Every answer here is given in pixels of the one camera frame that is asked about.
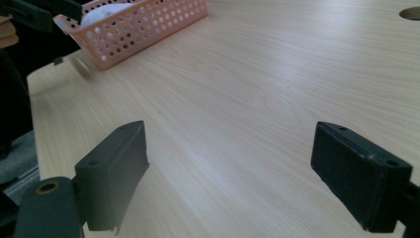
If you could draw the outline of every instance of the pink basket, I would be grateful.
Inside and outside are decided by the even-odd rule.
[[[97,0],[84,4],[83,14],[127,2],[133,6],[86,27],[63,15],[53,20],[103,70],[207,15],[205,0]]]

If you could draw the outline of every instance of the finger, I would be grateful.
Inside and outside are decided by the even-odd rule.
[[[0,38],[10,37],[16,34],[16,28],[10,21],[0,24]]]
[[[0,39],[0,49],[13,46],[17,43],[19,43],[19,37],[17,35],[2,38],[2,39]]]
[[[7,16],[7,17],[2,17],[0,16],[0,24],[9,21],[10,19],[12,19],[12,16]]]

